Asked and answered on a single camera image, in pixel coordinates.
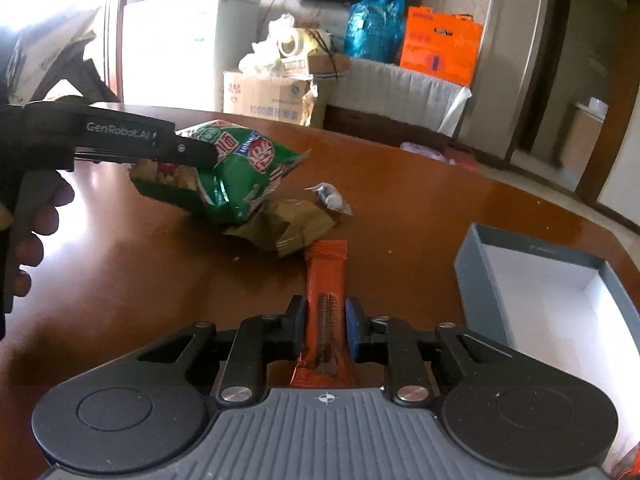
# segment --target wooden table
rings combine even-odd
[[[331,232],[349,243],[348,292],[369,315],[428,330],[463,322],[453,261],[471,222],[505,228],[606,258],[640,304],[640,274],[609,231],[480,174],[413,153],[271,121],[169,108],[127,107],[185,128],[226,118],[311,157],[279,196],[331,182],[354,211]],[[235,327],[283,312],[305,291],[301,254],[283,260],[206,222],[141,197],[127,168],[79,163],[76,190],[46,238],[33,290],[15,302],[0,342],[0,477],[33,480],[46,468],[30,432],[34,404],[53,384],[195,320]]]

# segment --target gray ribbed plate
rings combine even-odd
[[[44,478],[89,477],[55,468]],[[257,406],[222,412],[204,439],[184,456],[161,468],[126,478],[507,480],[520,477],[499,472],[469,457],[442,432],[431,412],[393,404],[377,388],[328,392],[277,388]],[[561,478],[606,480],[607,477],[592,468]]]

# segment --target screw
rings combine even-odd
[[[229,386],[222,390],[220,397],[226,402],[245,402],[249,400],[254,393],[246,386]]]
[[[398,399],[405,402],[421,402],[429,397],[429,391],[424,386],[403,386],[398,390]]]

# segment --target white refrigerator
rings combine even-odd
[[[126,104],[221,112],[223,72],[256,40],[260,0],[145,0],[125,6]]]

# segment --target red packaged snack bar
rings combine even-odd
[[[346,240],[320,240],[306,257],[305,343],[293,372],[297,388],[351,388],[358,385],[347,343]]]

